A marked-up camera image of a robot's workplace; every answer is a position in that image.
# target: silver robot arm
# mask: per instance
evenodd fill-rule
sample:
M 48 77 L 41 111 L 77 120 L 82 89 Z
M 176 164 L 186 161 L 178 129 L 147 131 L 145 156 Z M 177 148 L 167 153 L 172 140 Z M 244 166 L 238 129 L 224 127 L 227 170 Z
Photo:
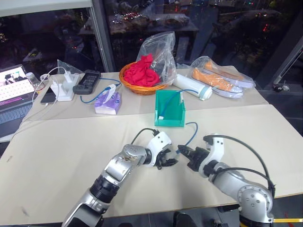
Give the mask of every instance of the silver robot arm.
M 236 170 L 222 171 L 230 168 L 220 162 L 224 154 L 222 138 L 212 137 L 212 141 L 207 141 L 206 147 L 208 150 L 199 147 L 193 150 L 178 145 L 179 151 L 190 160 L 187 164 L 189 168 L 208 178 L 220 191 L 238 202 L 242 226 L 272 226 L 272 193 L 265 186 L 246 180 Z
M 125 145 L 122 151 L 109 161 L 102 174 L 72 208 L 62 227 L 102 226 L 102 215 L 135 168 L 147 165 L 161 169 L 162 166 L 174 165 L 177 162 L 175 159 L 165 160 L 170 145 L 171 140 L 164 132 L 158 132 L 147 148 L 132 144 Z

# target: yellow tape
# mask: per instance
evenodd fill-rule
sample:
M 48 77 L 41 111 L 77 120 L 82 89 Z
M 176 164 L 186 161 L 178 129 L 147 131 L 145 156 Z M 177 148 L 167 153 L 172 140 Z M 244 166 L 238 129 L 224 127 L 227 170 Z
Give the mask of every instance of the yellow tape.
M 280 219 L 274 219 L 274 223 L 298 223 L 303 222 L 303 218 L 280 218 Z
M 240 222 L 240 227 L 248 227 Z

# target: laptop keyboard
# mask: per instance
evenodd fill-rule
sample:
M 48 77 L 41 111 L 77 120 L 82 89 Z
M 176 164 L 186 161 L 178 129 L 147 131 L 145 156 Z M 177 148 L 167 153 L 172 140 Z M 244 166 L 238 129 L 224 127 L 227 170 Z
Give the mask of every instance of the laptop keyboard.
M 27 115 L 28 111 L 32 105 L 25 105 L 21 106 L 19 108 L 6 111 L 4 113 L 0 113 L 0 124 L 3 124 L 5 122 L 9 122 L 18 118 L 23 118 L 25 115 Z

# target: black cable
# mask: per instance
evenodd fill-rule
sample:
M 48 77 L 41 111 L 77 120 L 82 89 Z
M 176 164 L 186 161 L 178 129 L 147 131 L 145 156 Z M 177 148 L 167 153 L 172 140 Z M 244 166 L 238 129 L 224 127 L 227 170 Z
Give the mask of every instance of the black cable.
M 266 177 L 267 177 L 268 179 L 270 179 L 269 173 L 268 173 L 268 170 L 267 170 L 267 167 L 266 167 L 266 165 L 265 165 L 263 159 L 262 159 L 261 156 L 260 156 L 260 155 L 251 147 L 251 146 L 249 146 L 248 144 L 246 144 L 246 143 L 242 142 L 241 140 L 238 140 L 238 139 L 236 139 L 236 138 L 234 138 L 234 137 L 224 136 L 224 135 L 208 135 L 208 136 L 204 136 L 204 138 L 205 138 L 205 137 L 210 137 L 210 138 L 213 138 L 213 137 L 225 138 L 225 139 L 229 139 L 229 140 L 236 141 L 236 142 L 242 144 L 243 146 L 247 147 L 249 150 L 251 150 L 252 153 L 254 153 L 254 154 L 257 156 L 257 158 L 259 159 L 259 161 L 261 162 L 261 164 L 262 164 L 262 166 L 263 166 L 263 168 L 264 168 L 264 172 L 265 172 Z
M 260 176 L 262 176 L 263 178 L 265 178 L 268 182 L 268 189 L 271 191 L 273 198 L 275 197 L 275 185 L 274 183 L 271 181 L 271 179 L 267 176 L 265 176 L 264 174 L 253 170 L 253 169 L 248 169 L 248 168 L 242 168 L 242 167 L 231 167 L 231 168 L 225 168 L 225 169 L 219 169 L 215 172 L 214 177 L 216 177 L 218 174 L 226 172 L 226 171 L 231 171 L 231 170 L 243 170 L 243 171 L 248 171 L 248 172 L 252 172 L 255 174 L 258 174 Z
M 159 131 L 156 130 L 156 129 L 151 129 L 151 128 L 144 128 L 144 129 L 141 129 L 138 134 L 134 137 L 133 141 L 131 142 L 131 144 L 134 143 L 134 141 L 137 139 L 137 137 L 140 135 L 141 132 L 143 132 L 144 130 L 150 130 L 153 132 L 153 135 L 156 136 L 157 134 L 159 134 Z

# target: smartphone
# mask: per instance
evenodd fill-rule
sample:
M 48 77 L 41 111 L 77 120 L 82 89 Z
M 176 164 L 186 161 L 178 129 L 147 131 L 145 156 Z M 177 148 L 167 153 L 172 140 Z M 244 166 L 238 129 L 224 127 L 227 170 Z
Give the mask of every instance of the smartphone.
M 56 100 L 56 95 L 53 92 L 53 90 L 49 87 L 46 94 L 44 95 L 44 97 L 41 100 L 41 103 L 54 103 L 54 101 Z

